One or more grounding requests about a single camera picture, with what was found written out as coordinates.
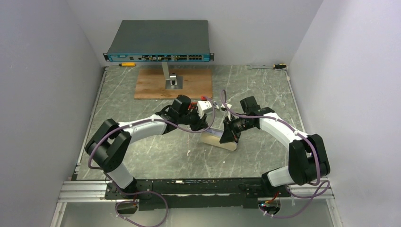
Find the cable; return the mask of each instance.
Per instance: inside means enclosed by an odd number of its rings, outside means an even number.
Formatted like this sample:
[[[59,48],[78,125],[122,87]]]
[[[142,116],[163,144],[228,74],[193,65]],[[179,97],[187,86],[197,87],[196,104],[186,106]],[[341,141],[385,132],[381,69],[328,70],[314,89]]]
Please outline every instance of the cable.
[[[278,195],[279,195],[279,192],[276,192],[276,194],[274,194],[273,199],[267,200],[267,201],[265,201],[265,203],[271,203],[271,202],[273,202],[273,201],[277,198]]]
[[[296,132],[294,127],[292,127],[290,124],[288,124],[287,122],[285,122],[282,119],[276,119],[276,118],[270,117],[270,116],[244,116],[244,115],[240,115],[240,114],[235,113],[234,111],[232,111],[230,108],[227,107],[227,104],[226,104],[227,94],[226,94],[226,90],[224,90],[224,89],[221,90],[221,92],[220,92],[220,101],[221,101],[222,105],[227,109],[227,111],[229,111],[234,116],[237,116],[239,118],[248,118],[248,119],[268,118],[268,119],[272,119],[272,120],[275,120],[275,121],[277,120],[278,122],[280,122],[280,123],[284,124],[285,126],[287,126],[288,128],[290,128],[294,133]],[[309,206],[309,204],[312,202],[314,197],[322,195],[323,193],[325,193],[330,188],[330,182],[329,181],[322,181],[322,183],[320,182],[321,174],[320,174],[319,160],[318,160],[318,157],[317,157],[316,149],[314,148],[313,144],[306,137],[304,137],[303,135],[301,135],[299,133],[297,133],[296,135],[299,136],[302,140],[304,140],[312,150],[312,154],[313,154],[313,157],[314,157],[314,162],[316,164],[316,183],[309,183],[309,184],[313,185],[313,186],[318,186],[318,187],[317,187],[316,191],[313,193],[313,195],[311,195],[311,196],[295,195],[288,188],[286,188],[286,190],[292,196],[297,197],[297,198],[302,198],[302,199],[309,198],[310,200],[298,212],[296,212],[295,214],[289,215],[289,216],[274,216],[274,215],[271,215],[271,214],[268,214],[268,213],[262,211],[264,215],[267,214],[267,215],[271,216],[272,218],[292,218],[292,217],[295,217],[295,216],[299,215],[300,213],[302,213]],[[326,188],[324,188],[324,190],[322,192],[317,193],[325,183],[327,183]]]
[[[210,100],[207,96],[205,96],[205,98],[206,98],[206,100],[208,100],[210,103],[213,103],[213,101]],[[182,127],[178,126],[177,124],[174,124],[174,123],[172,123],[172,122],[166,121],[166,120],[164,120],[164,119],[145,119],[145,120],[137,121],[137,122],[134,122],[134,123],[131,123],[131,124],[122,125],[122,126],[116,128],[116,129],[112,130],[112,131],[109,132],[108,134],[106,134],[106,135],[96,144],[96,146],[94,147],[93,151],[92,151],[92,152],[90,153],[90,155],[89,155],[89,160],[88,160],[87,165],[88,165],[88,167],[89,167],[90,169],[99,169],[99,170],[102,170],[100,167],[94,167],[94,166],[91,165],[93,156],[95,155],[97,149],[99,149],[99,147],[102,145],[102,143],[103,143],[105,140],[107,140],[113,133],[115,133],[115,132],[117,132],[117,131],[119,131],[119,130],[123,130],[123,129],[129,128],[129,127],[133,127],[133,126],[136,126],[136,125],[139,125],[139,124],[142,124],[142,123],[146,123],[146,122],[164,122],[164,123],[170,124],[170,125],[172,125],[172,126],[178,128],[178,129],[183,130],[183,131],[186,131],[186,132],[190,132],[190,133],[201,133],[201,132],[205,132],[205,131],[209,130],[209,129],[212,127],[212,125],[213,125],[213,123],[214,123],[214,120],[215,120],[215,118],[216,118],[216,111],[215,111],[215,109],[212,108],[212,111],[213,111],[212,122],[209,124],[209,126],[208,126],[207,128],[205,128],[205,129],[203,129],[203,130],[199,130],[199,131],[191,131],[191,130],[182,128]],[[107,173],[104,173],[104,174],[112,181],[112,183],[113,183],[113,184],[115,185],[115,187],[118,189],[118,191],[120,192],[120,194],[123,194],[123,195],[135,195],[135,196],[136,196],[136,195],[139,195],[139,194],[150,193],[150,194],[154,194],[154,195],[160,197],[160,198],[163,200],[163,202],[164,202],[164,204],[165,204],[165,206],[166,206],[166,214],[165,214],[164,218],[163,218],[157,225],[154,225],[154,226],[151,226],[151,227],[158,227],[158,226],[162,225],[162,224],[165,222],[165,220],[166,220],[166,218],[167,218],[167,215],[168,215],[168,204],[167,204],[166,199],[165,199],[161,194],[159,194],[159,193],[157,193],[157,192],[152,192],[152,191],[125,193],[125,192],[122,191],[122,189],[113,181],[113,179],[112,179]],[[124,216],[122,216],[121,214],[118,213],[118,209],[117,209],[118,206],[119,206],[120,204],[125,204],[125,203],[137,204],[138,202],[136,202],[136,201],[122,201],[122,202],[117,203],[117,205],[115,206],[115,212],[117,213],[117,216],[120,217],[120,218],[122,218],[122,219],[124,219],[124,220],[126,220],[126,221],[128,221],[128,222],[130,222],[131,224],[136,225],[136,226],[139,226],[139,227],[147,227],[147,226],[140,225],[140,224],[138,224],[138,223],[136,223],[136,222],[134,222],[134,221],[132,221],[132,220],[130,220],[130,219],[128,219],[128,218],[126,218],[126,217],[124,217]]]
[[[267,203],[262,203],[259,205],[259,209],[263,210],[266,213],[269,213],[271,215],[276,215],[280,211],[280,202],[279,201],[269,201]]]

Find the white connector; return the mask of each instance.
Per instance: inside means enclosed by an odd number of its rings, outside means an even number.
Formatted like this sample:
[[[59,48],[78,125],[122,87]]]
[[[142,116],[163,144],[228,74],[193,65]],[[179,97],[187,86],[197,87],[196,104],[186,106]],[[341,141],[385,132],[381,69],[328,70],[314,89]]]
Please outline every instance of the white connector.
[[[231,104],[226,103],[226,105],[227,105],[227,107],[228,107],[229,109],[231,109],[231,107],[232,107]],[[227,111],[227,116],[228,116],[228,119],[231,121],[231,112]]]
[[[209,113],[213,108],[212,103],[210,103],[209,101],[198,101],[196,106],[198,107],[198,114],[199,114],[199,117],[201,117],[201,118],[205,114]]]

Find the wrench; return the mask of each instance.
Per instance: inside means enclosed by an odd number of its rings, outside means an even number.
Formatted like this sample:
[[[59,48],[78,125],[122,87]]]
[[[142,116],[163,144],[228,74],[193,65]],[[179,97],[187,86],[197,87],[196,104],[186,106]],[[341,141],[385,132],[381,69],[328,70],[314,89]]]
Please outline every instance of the wrench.
[[[273,67],[265,66],[265,65],[247,65],[247,67],[249,70],[251,70],[251,69],[270,69],[270,70],[272,70],[273,69]]]
[[[265,65],[247,65],[248,69],[269,69],[269,70],[285,70],[287,68],[286,64],[277,64],[273,65],[273,67],[265,66]]]

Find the metal stand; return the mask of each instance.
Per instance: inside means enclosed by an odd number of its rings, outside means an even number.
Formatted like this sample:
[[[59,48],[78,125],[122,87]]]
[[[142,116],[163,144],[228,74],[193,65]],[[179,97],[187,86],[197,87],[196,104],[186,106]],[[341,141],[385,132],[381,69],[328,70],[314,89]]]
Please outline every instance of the metal stand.
[[[162,62],[163,74],[166,79],[166,89],[182,89],[183,88],[183,77],[171,73],[168,70],[168,64],[166,61]]]

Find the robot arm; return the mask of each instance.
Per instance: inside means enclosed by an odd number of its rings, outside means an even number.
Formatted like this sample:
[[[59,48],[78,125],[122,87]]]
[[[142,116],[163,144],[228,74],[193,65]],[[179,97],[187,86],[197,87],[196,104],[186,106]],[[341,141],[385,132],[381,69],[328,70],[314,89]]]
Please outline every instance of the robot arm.
[[[104,141],[93,156],[93,160],[100,168],[110,176],[123,192],[135,192],[136,179],[129,173],[122,162],[128,146],[143,138],[169,133],[176,128],[164,121],[174,124],[189,125],[191,130],[198,131],[208,127],[206,113],[212,109],[208,101],[191,103],[187,96],[178,96],[172,105],[164,107],[154,115],[132,122],[117,123],[113,119],[103,122],[94,136],[85,146],[85,151],[90,155],[97,143],[109,132],[123,125],[127,128],[113,133],[109,138],[113,141]]]
[[[303,185],[317,178],[316,163],[314,157],[306,154],[312,150],[299,135],[307,138],[316,150],[319,160],[320,175],[326,176],[330,173],[330,165],[322,138],[318,134],[308,135],[295,129],[294,133],[289,127],[279,122],[281,118],[270,108],[260,108],[253,96],[240,101],[245,116],[254,118],[226,117],[223,121],[224,132],[220,143],[238,142],[241,132],[258,128],[275,137],[283,144],[289,152],[288,166],[278,168],[262,174],[262,187],[271,191],[274,187],[296,183]]]

